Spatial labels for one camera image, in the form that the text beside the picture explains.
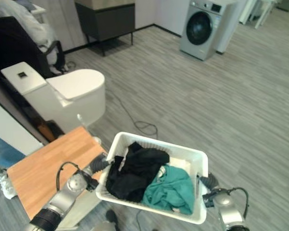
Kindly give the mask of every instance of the green towel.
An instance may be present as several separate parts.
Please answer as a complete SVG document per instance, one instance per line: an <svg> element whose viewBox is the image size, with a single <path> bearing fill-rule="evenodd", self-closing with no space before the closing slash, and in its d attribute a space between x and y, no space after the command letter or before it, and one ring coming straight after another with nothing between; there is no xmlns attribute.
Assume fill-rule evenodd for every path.
<svg viewBox="0 0 289 231"><path fill-rule="evenodd" d="M165 165L165 173L158 174L146 188L142 203L158 209L179 209L180 213L193 213L194 188L188 173L177 167Z"/></svg>

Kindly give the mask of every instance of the office chair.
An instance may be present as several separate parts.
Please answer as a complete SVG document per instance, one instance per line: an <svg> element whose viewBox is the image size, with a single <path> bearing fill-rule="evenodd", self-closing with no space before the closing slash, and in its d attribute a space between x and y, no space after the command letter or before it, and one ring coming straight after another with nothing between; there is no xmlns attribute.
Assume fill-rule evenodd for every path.
<svg viewBox="0 0 289 231"><path fill-rule="evenodd" d="M54 41L46 52L42 52L14 17L0 18L0 70L26 62L43 78L53 77L46 56L55 47L58 49L58 58L54 66L61 70L65 58L60 41Z"/></svg>

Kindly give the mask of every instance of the gray floor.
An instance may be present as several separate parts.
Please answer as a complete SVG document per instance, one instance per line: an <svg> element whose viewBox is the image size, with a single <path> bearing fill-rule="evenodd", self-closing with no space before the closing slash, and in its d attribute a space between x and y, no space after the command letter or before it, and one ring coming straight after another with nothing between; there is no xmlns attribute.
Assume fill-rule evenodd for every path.
<svg viewBox="0 0 289 231"><path fill-rule="evenodd" d="M134 118L158 126L159 139L203 150L209 170L225 187L250 194L252 231L289 231L289 13L274 10L258 30L239 25L224 55L206 62L178 50L179 38L150 27L109 47L67 55L77 68L104 73ZM90 129L108 149L120 131L138 133L110 94L105 115ZM244 196L234 195L240 210ZM119 214L122 231L138 230L136 209L100 203L80 223L89 231L108 208ZM213 210L200 226L149 212L139 215L143 231L220 231ZM27 222L19 200L0 193L0 230Z"/></svg>

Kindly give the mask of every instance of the jeans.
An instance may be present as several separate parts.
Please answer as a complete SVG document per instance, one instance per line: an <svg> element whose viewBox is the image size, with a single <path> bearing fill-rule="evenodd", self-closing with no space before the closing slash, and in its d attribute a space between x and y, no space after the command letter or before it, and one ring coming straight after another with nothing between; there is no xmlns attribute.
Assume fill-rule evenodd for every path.
<svg viewBox="0 0 289 231"><path fill-rule="evenodd" d="M0 138L0 166L10 167L25 158L25 155Z"/></svg>

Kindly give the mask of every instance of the plastic basket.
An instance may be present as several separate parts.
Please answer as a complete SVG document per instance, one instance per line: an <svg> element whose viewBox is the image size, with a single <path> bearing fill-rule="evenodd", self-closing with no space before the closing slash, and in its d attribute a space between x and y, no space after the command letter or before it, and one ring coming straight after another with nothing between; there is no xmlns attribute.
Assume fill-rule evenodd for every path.
<svg viewBox="0 0 289 231"><path fill-rule="evenodd" d="M173 211L154 209L141 203L134 203L116 198L115 196L111 195L105 187L110 166L106 167L101 174L100 184L96 188L96 195L104 201L147 210L194 224L202 224L206 219L206 207L202 195L207 193L207 189L201 181L197 180L196 176L197 174L200 176L208 176L208 160L206 154L195 149L178 146L127 132L120 132L114 138L107 160L114 159L114 156L116 155L123 156L126 148L135 141L137 141L144 148L156 148L166 151L170 156L169 165L180 167L188 172L195 186L196 199L193 214L185 215Z"/></svg>

